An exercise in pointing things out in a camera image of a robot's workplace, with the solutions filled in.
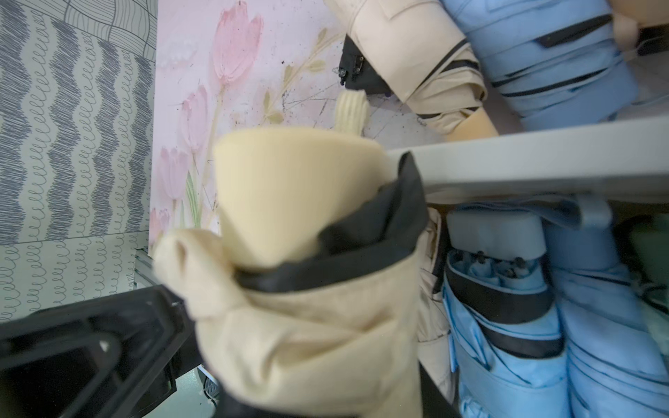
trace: beige umbrella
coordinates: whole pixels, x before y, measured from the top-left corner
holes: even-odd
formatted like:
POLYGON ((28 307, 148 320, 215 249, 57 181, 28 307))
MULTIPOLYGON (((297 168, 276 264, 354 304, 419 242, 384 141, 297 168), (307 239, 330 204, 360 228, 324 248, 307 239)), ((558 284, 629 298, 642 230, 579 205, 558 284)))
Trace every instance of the beige umbrella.
POLYGON ((368 109, 364 93, 346 92, 336 131, 226 135, 214 151, 221 236, 184 229, 157 243, 158 278, 185 300, 207 368, 241 403, 422 415, 416 243, 427 208, 411 155, 394 173, 359 136, 368 109))
POLYGON ((447 140, 497 136, 464 34, 436 0, 325 0, 367 61, 447 140))

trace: folded umbrella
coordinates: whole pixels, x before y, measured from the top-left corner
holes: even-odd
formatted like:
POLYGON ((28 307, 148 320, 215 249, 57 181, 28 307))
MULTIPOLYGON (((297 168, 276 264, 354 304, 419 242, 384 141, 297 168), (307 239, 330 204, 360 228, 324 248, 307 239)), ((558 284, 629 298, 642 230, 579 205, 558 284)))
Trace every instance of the folded umbrella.
POLYGON ((527 130, 596 123, 638 94, 606 0, 441 1, 527 130))
POLYGON ((539 216, 463 207, 448 214, 444 306, 463 417, 569 416, 567 355, 544 281, 539 216))
POLYGON ((450 325, 444 310, 442 283, 448 231, 441 214, 427 209, 429 221, 418 244, 423 252, 420 264, 420 302, 418 304, 418 360, 447 401, 453 402, 456 376, 451 373, 448 335, 450 325))
POLYGON ((155 269, 185 300, 224 411, 421 417, 415 248, 427 210, 411 155, 394 180, 383 156, 373 141, 306 128, 217 145, 223 236, 170 231, 155 269))
POLYGON ((341 85, 345 85, 348 90, 364 90, 366 94, 386 96, 393 94, 348 35, 344 38, 344 48, 339 61, 339 78, 341 85))
POLYGON ((360 56, 428 126, 448 135, 475 115, 474 128, 461 127, 469 130, 470 138, 497 135, 481 107, 486 88, 478 60, 438 1, 325 3, 346 27, 360 56))
POLYGON ((665 417, 669 374, 609 228, 546 227, 576 418, 665 417))

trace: black fabric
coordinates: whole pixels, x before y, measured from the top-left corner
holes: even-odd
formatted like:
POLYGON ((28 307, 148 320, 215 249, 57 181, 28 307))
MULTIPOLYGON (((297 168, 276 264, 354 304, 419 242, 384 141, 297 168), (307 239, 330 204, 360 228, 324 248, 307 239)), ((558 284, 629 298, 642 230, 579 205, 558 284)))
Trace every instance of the black fabric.
POLYGON ((507 77, 513 77, 513 76, 515 76, 516 74, 519 74, 519 73, 522 73, 522 72, 525 71, 525 70, 528 70, 529 68, 532 68, 532 66, 525 67, 525 68, 521 68, 520 70, 518 70, 518 71, 514 71, 513 73, 505 74, 505 76, 507 76, 507 77))
POLYGON ((193 370, 202 364, 202 354, 197 346, 195 330, 191 331, 188 339, 181 345, 181 348, 172 357, 171 365, 174 370, 175 379, 193 370))
POLYGON ((339 60, 339 78, 342 86, 349 90, 364 90, 367 94, 393 93, 348 35, 339 60))
POLYGON ((613 17, 611 15, 593 17, 592 19, 576 23, 572 26, 567 26, 542 37, 538 37, 535 39, 535 41, 544 48, 562 45, 563 43, 573 42, 577 39, 580 39, 586 36, 588 33, 594 32, 600 27, 606 25, 607 23, 611 23, 612 20, 613 17))
POLYGON ((657 54, 669 50, 669 25, 645 27, 636 43, 639 56, 657 54))
POLYGON ((602 72, 606 71, 606 68, 603 68, 598 71, 594 71, 588 74, 584 74, 582 76, 574 77, 569 80, 565 80, 559 83, 551 84, 550 86, 545 86, 545 87, 540 87, 540 88, 534 88, 532 90, 525 90, 524 92, 517 92, 517 93, 506 93, 503 94, 502 96, 504 97, 519 97, 519 96, 530 96, 531 94, 538 94, 538 93, 543 93, 547 92, 549 90, 554 90, 556 88, 568 86, 569 84, 575 84, 575 83, 580 83, 586 81, 588 78, 592 78, 602 72))
POLYGON ((624 280, 609 279, 609 278, 606 278, 606 277, 600 277, 600 276, 590 276, 589 274, 580 274, 580 273, 579 273, 579 276, 583 276, 583 277, 587 277, 587 278, 591 278, 591 279, 599 280, 600 282, 607 282, 607 283, 619 284, 619 285, 621 285, 621 286, 625 286, 625 287, 627 287, 627 288, 631 288, 631 286, 632 286, 631 283, 626 282, 626 281, 624 281, 624 280))
POLYGON ((491 82, 490 85, 491 85, 492 87, 494 87, 494 88, 502 87, 503 85, 505 85, 505 84, 509 84, 509 83, 511 83, 511 82, 514 82, 514 81, 516 81, 516 80, 519 79, 519 78, 522 78, 522 76, 513 77, 513 78, 507 78, 506 80, 502 80, 502 81, 500 81, 500 82, 491 82))
POLYGON ((458 44, 455 45, 453 48, 451 48, 451 50, 450 50, 450 51, 449 51, 449 52, 448 52, 448 53, 447 53, 447 54, 446 54, 446 55, 439 61, 439 63, 437 64, 437 66, 436 66, 435 68, 433 68, 432 71, 429 72, 429 74, 427 75, 427 77, 425 77, 425 79, 421 82, 420 85, 422 86, 422 85, 427 81, 428 78, 432 77, 432 74, 436 73, 437 70, 439 70, 439 68, 444 64, 444 62, 450 60, 450 58, 451 58, 456 52, 460 51, 460 50, 462 49, 462 47, 464 47, 467 43, 468 43, 468 42, 467 42, 467 39, 465 38, 465 39, 463 39, 462 41, 458 42, 458 44))
POLYGON ((667 290, 667 285, 666 284, 656 284, 655 286, 649 286, 647 289, 644 290, 644 293, 641 295, 641 300, 649 305, 651 308, 657 309, 660 312, 669 315, 669 309, 667 309, 667 306, 663 304, 659 304, 653 299, 650 298, 651 292, 657 292, 658 290, 667 290))
POLYGON ((519 358, 551 358, 559 356, 565 347, 564 337, 556 340, 525 340, 501 334, 479 322, 488 342, 500 350, 519 358))
POLYGON ((449 404, 434 384, 423 365, 420 369, 420 394, 423 401, 423 418, 458 418, 460 414, 449 404))
POLYGON ((446 279, 453 294, 487 320, 499 324, 524 324, 544 316, 553 305, 550 289, 529 295, 500 292, 462 276, 453 269, 450 258, 449 253, 446 279))
POLYGON ((634 245, 630 240, 630 234, 638 226, 651 227, 652 224, 653 217, 651 215, 638 215, 626 219, 613 227, 613 238, 620 255, 620 262, 629 267, 631 271, 640 274, 642 276, 642 283, 651 282, 651 280, 644 272, 644 265, 634 249, 634 245))
POLYGON ((446 68, 440 71, 440 73, 445 73, 447 71, 455 70, 456 68, 462 68, 462 67, 472 68, 473 70, 480 71, 477 62, 470 60, 454 60, 450 64, 448 64, 446 68))
MULTIPOLYGON (((434 384, 429 374, 418 363, 420 371, 421 399, 423 403, 423 418, 458 418, 460 415, 449 404, 439 389, 434 384)), ((243 404, 221 388, 221 396, 216 412, 212 418, 306 418, 297 415, 286 415, 281 413, 263 411, 261 409, 243 404)))
POLYGON ((417 113, 416 116, 418 116, 421 119, 432 119, 436 118, 440 114, 441 113, 417 113))
POLYGON ((238 272, 246 289, 260 292, 295 292, 320 288, 378 272, 408 257, 427 225, 427 206, 418 168, 410 152, 399 161, 397 180, 357 211, 323 229, 320 251, 299 263, 284 263, 275 270, 238 272))

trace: beige fabric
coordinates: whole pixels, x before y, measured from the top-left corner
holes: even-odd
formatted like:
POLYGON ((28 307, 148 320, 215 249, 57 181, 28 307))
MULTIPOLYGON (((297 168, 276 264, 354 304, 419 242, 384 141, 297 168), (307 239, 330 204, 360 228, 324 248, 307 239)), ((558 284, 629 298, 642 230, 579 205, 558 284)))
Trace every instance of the beige fabric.
POLYGON ((639 23, 636 20, 613 13, 613 38, 621 51, 636 49, 639 34, 639 23))
POLYGON ((186 301, 199 347, 250 405, 309 416, 421 417, 417 253, 341 284, 286 294, 241 289, 222 238, 171 231, 157 276, 186 301))
POLYGON ((481 106, 486 88, 479 71, 461 67, 442 73, 455 60, 478 60, 469 43, 456 48, 464 34, 437 0, 325 3, 400 100, 416 114, 441 114, 425 120, 440 134, 472 113, 466 108, 481 106))
POLYGON ((639 22, 640 27, 651 27, 669 23, 669 1, 667 0, 609 0, 616 13, 639 22))
POLYGON ((334 130, 361 136, 369 120, 369 102, 364 90, 342 90, 334 108, 334 130))
POLYGON ((432 274, 436 260, 442 218, 428 208, 429 223, 421 235, 417 251, 420 264, 420 302, 418 304, 418 359, 447 401, 453 403, 456 381, 451 373, 448 332, 450 325, 444 310, 441 293, 432 294, 437 278, 432 274))
POLYGON ((247 270, 316 253, 318 232, 396 175, 381 145, 330 130, 240 130, 213 155, 226 254, 247 270))

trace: floor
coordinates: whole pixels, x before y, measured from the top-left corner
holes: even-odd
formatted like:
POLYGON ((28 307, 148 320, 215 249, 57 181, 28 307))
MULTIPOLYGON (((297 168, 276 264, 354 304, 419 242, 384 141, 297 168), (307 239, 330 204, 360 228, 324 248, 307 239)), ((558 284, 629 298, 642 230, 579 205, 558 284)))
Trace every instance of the floor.
POLYGON ((205 397, 202 383, 197 378, 197 369, 193 369, 177 379, 177 392, 146 418, 210 418, 213 412, 214 406, 205 397))

